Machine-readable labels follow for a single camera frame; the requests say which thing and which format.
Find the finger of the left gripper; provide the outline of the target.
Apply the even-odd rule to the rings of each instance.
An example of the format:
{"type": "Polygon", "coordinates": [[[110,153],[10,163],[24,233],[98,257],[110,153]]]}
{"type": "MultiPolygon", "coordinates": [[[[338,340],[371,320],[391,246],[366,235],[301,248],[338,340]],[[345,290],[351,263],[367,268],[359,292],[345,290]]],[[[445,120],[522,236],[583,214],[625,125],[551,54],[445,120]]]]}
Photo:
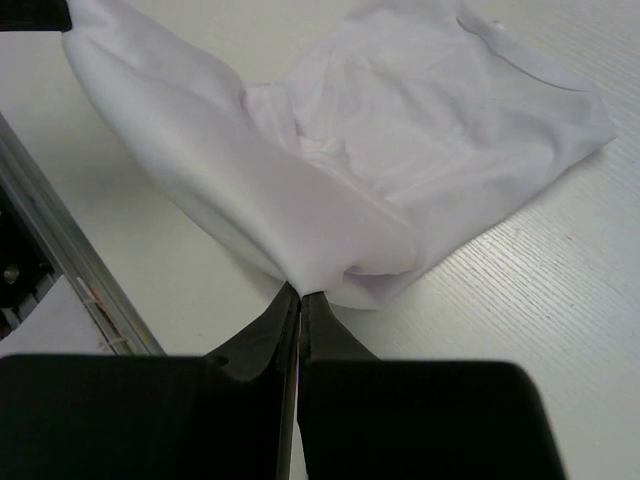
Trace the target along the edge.
{"type": "Polygon", "coordinates": [[[65,0],[1,0],[1,32],[67,32],[72,29],[65,0]]]}

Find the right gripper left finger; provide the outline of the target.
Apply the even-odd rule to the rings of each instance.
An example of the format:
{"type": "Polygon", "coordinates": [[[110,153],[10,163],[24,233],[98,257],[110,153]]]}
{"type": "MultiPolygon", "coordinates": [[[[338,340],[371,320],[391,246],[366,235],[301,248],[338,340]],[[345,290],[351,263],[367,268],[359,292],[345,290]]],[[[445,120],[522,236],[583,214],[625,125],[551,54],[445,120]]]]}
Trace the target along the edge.
{"type": "Polygon", "coordinates": [[[5,479],[285,479],[299,298],[203,356],[12,355],[5,479]]]}

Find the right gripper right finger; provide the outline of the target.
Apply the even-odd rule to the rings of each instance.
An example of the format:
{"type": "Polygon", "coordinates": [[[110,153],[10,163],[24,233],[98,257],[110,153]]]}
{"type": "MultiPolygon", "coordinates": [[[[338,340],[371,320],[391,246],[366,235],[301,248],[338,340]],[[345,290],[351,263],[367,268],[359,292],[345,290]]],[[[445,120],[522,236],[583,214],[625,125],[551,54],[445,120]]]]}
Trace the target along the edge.
{"type": "Polygon", "coordinates": [[[312,479],[562,479],[538,390],[502,361],[382,360],[321,293],[301,304],[298,424],[312,479]]]}

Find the white t shirt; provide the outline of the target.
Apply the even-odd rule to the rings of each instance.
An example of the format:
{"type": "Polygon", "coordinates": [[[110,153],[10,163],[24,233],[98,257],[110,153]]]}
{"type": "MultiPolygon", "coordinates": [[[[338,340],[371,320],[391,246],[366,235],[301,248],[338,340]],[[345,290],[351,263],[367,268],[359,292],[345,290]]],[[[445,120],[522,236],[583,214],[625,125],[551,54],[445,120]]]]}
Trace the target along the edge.
{"type": "Polygon", "coordinates": [[[69,10],[78,82],[170,200],[341,306],[388,303],[615,136],[593,83],[464,1],[368,2],[258,85],[125,2],[69,10]]]}

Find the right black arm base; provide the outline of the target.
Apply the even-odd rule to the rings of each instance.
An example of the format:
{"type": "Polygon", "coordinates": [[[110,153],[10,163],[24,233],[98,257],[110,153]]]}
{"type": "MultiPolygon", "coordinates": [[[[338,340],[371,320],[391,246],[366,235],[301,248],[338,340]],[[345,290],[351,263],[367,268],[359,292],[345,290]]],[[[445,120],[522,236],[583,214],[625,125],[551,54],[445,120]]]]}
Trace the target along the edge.
{"type": "Polygon", "coordinates": [[[34,198],[1,156],[1,337],[13,333],[60,277],[34,198]]]}

